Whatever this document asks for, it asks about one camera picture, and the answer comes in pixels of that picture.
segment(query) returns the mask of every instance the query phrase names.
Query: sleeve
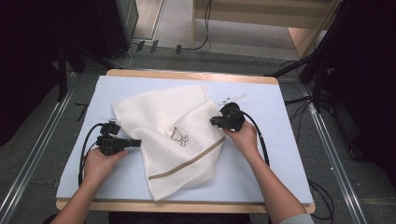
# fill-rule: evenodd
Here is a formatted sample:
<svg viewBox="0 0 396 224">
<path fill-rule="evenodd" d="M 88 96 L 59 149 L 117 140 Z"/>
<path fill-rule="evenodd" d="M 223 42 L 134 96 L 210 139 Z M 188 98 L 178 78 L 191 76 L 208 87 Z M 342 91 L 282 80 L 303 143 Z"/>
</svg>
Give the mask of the sleeve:
<svg viewBox="0 0 396 224">
<path fill-rule="evenodd" d="M 283 221 L 281 221 L 279 224 L 314 224 L 314 221 L 312 220 L 311 215 L 309 214 L 300 214 L 294 217 L 289 217 Z"/>
</svg>

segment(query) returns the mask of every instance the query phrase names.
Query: brown stripe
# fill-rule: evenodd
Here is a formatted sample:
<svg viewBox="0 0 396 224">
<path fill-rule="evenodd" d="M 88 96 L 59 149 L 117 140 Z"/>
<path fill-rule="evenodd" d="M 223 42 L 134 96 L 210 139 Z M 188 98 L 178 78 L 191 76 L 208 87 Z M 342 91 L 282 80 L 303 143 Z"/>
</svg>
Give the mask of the brown stripe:
<svg viewBox="0 0 396 224">
<path fill-rule="evenodd" d="M 181 169 L 183 169 L 183 168 L 195 163 L 196 161 L 200 160 L 202 157 L 207 155 L 209 152 L 211 152 L 213 149 L 218 147 L 224 141 L 224 139 L 225 139 L 225 137 L 222 137 L 219 141 L 217 141 L 215 144 L 213 144 L 212 146 L 207 148 L 205 151 L 201 152 L 198 156 L 194 157 L 192 160 L 186 161 L 184 163 L 181 163 L 179 166 L 177 166 L 177 167 L 173 168 L 172 170 L 167 171 L 165 173 L 149 176 L 148 180 L 158 179 L 158 178 L 162 178 L 162 177 L 166 177 L 166 176 L 172 175 L 172 174 L 176 173 L 177 171 L 179 171 L 179 170 L 181 170 Z"/>
</svg>

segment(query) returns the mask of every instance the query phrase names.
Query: person's left hand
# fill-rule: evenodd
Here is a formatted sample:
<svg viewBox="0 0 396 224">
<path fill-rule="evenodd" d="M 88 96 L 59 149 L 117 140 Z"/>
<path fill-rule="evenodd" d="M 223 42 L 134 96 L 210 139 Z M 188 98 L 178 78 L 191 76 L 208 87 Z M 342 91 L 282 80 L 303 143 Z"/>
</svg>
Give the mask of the person's left hand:
<svg viewBox="0 0 396 224">
<path fill-rule="evenodd" d="M 105 179 L 110 175 L 114 165 L 126 156 L 126 150 L 120 151 L 112 156 L 104 155 L 99 148 L 91 150 L 87 155 L 84 164 L 84 180 L 96 187 L 100 187 Z"/>
</svg>

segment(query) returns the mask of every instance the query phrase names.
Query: white towel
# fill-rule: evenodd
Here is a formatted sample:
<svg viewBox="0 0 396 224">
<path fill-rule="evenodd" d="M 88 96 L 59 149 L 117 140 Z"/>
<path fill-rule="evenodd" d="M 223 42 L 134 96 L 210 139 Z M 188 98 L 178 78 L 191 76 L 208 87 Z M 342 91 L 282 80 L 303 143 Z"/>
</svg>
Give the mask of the white towel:
<svg viewBox="0 0 396 224">
<path fill-rule="evenodd" d="M 219 110 L 204 85 L 146 91 L 113 102 L 121 128 L 142 140 L 150 193 L 155 201 L 214 175 L 224 133 L 210 124 Z"/>
</svg>

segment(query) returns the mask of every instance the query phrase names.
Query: person's hand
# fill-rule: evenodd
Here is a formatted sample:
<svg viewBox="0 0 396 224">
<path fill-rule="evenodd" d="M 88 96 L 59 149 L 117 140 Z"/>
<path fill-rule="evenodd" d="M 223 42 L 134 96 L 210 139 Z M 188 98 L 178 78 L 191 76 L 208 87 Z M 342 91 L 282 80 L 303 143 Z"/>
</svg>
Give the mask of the person's hand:
<svg viewBox="0 0 396 224">
<path fill-rule="evenodd" d="M 99 148 L 91 150 L 85 161 L 83 182 L 89 182 L 96 187 L 100 187 L 110 175 L 114 165 L 127 154 L 128 152 L 123 150 L 112 156 L 106 156 Z"/>
<path fill-rule="evenodd" d="M 251 123 L 245 121 L 239 132 L 229 129 L 223 129 L 223 131 L 233 140 L 233 144 L 247 160 L 260 156 L 257 149 L 257 130 Z"/>
</svg>

